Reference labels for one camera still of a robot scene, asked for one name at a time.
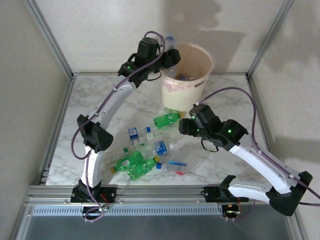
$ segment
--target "marble surface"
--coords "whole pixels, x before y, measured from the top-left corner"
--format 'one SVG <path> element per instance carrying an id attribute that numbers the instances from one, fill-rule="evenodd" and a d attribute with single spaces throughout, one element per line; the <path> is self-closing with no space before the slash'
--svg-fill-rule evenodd
<path id="1" fill-rule="evenodd" d="M 113 84 L 113 75 L 80 75 L 76 78 L 67 112 L 56 146 L 47 185 L 75 185 L 84 169 L 84 160 L 77 160 L 71 153 L 70 143 L 77 129 L 76 119 L 79 114 L 86 115 L 100 102 L 109 86 Z M 239 87 L 249 91 L 245 76 L 230 75 L 209 77 L 202 97 L 221 88 Z M 166 113 L 161 104 L 160 81 L 143 82 L 130 95 L 112 119 L 108 132 L 113 134 L 114 142 L 110 149 L 122 147 L 121 131 L 138 126 L 149 126 L 153 118 Z M 236 90 L 228 90 L 206 101 L 222 121 L 235 119 L 251 132 L 253 108 L 248 97 Z M 221 149 L 212 153 L 203 150 L 200 139 L 179 134 L 178 123 L 163 130 L 168 140 L 175 146 L 162 160 L 176 160 L 191 166 L 191 173 L 186 175 L 170 174 L 154 168 L 136 181 L 131 181 L 125 172 L 112 174 L 106 166 L 102 169 L 102 184 L 113 185 L 207 185 L 218 184 L 227 175 L 236 175 L 244 180 L 264 181 L 255 169 L 239 157 Z M 258 143 L 265 146 L 260 124 L 256 124 L 255 134 Z M 206 144 L 208 149 L 213 145 Z M 79 136 L 75 142 L 75 151 L 84 156 L 85 148 Z"/>

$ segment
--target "metal bracket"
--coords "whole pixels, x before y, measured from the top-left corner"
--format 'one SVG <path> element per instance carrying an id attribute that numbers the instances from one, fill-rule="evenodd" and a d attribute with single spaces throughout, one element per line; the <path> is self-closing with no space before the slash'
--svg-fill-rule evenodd
<path id="1" fill-rule="evenodd" d="M 238 202 L 249 202 L 247 197 L 235 197 L 233 196 L 228 187 L 230 182 L 235 179 L 236 176 L 228 175 L 221 182 L 219 186 L 205 186 L 204 191 L 201 192 L 201 195 L 204 196 L 206 203 L 238 203 Z"/>
<path id="2" fill-rule="evenodd" d="M 116 187 L 110 187 L 110 186 L 102 186 L 97 189 L 98 193 L 96 194 L 95 198 L 99 203 L 104 203 L 105 200 L 109 204 L 112 204 L 115 202 L 116 199 L 116 192 L 117 188 Z M 75 186 L 72 190 L 71 198 L 70 198 L 70 203 L 72 204 L 83 204 L 83 203 L 91 203 L 92 200 L 91 198 L 80 188 L 79 185 Z"/>

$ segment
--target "trash bin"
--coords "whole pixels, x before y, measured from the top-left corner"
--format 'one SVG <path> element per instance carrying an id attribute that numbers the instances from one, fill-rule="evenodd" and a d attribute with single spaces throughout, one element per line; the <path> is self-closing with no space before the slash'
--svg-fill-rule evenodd
<path id="1" fill-rule="evenodd" d="M 176 65 L 176 76 L 183 75 L 187 79 L 178 80 L 163 74 L 161 78 L 162 104 L 164 107 L 180 112 L 189 112 L 193 104 L 200 100 L 206 81 L 215 67 L 216 59 L 202 47 L 180 42 L 176 45 L 181 60 Z"/>

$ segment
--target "clear plastic bottle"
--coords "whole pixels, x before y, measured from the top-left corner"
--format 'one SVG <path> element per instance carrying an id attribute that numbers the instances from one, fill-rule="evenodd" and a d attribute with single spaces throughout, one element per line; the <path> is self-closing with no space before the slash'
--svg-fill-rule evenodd
<path id="1" fill-rule="evenodd" d="M 172 142 L 166 140 L 160 140 L 156 142 L 147 142 L 139 146 L 125 147 L 123 151 L 125 153 L 131 153 L 133 151 L 139 151 L 143 157 L 154 157 L 166 154 L 170 149 L 174 148 Z"/>
<path id="2" fill-rule="evenodd" d="M 168 173 L 175 173 L 178 175 L 185 175 L 190 172 L 186 163 L 178 162 L 178 161 L 168 161 L 167 164 L 157 162 L 156 168 L 162 169 L 163 171 L 168 172 Z"/>
<path id="3" fill-rule="evenodd" d="M 121 130 L 118 134 L 116 134 L 117 138 L 120 138 L 124 141 L 133 140 L 143 137 L 145 134 L 150 133 L 152 131 L 152 126 L 147 127 L 131 127 L 128 129 Z"/>
<path id="4" fill-rule="evenodd" d="M 147 159 L 144 161 L 141 161 L 139 164 L 137 164 L 135 167 L 130 168 L 127 173 L 132 181 L 137 180 L 138 178 L 142 177 L 143 175 L 150 172 L 156 163 L 159 162 L 159 158 L 157 156 Z"/>
<path id="5" fill-rule="evenodd" d="M 140 145 L 144 145 L 147 142 L 154 142 L 157 141 L 159 138 L 163 137 L 162 131 L 154 131 L 154 132 L 147 132 L 144 136 L 136 138 L 133 140 L 133 145 L 138 147 Z"/>
<path id="6" fill-rule="evenodd" d="M 152 128 L 150 126 L 128 128 L 129 138 L 131 140 L 141 138 L 145 134 L 150 133 L 151 129 Z"/>
<path id="7" fill-rule="evenodd" d="M 176 40 L 172 34 L 168 34 L 165 37 L 164 41 L 165 41 L 165 51 L 174 49 L 176 47 Z M 177 66 L 172 66 L 170 68 L 167 68 L 164 72 L 168 77 L 175 79 L 177 75 Z"/>

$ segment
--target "blue bottle cap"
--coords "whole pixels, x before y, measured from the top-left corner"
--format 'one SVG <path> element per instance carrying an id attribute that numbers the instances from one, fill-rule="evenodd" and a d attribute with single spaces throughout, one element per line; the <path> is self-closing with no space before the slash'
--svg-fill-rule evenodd
<path id="1" fill-rule="evenodd" d="M 162 163 L 161 162 L 157 162 L 155 167 L 156 167 L 156 169 L 161 169 L 162 168 Z"/>

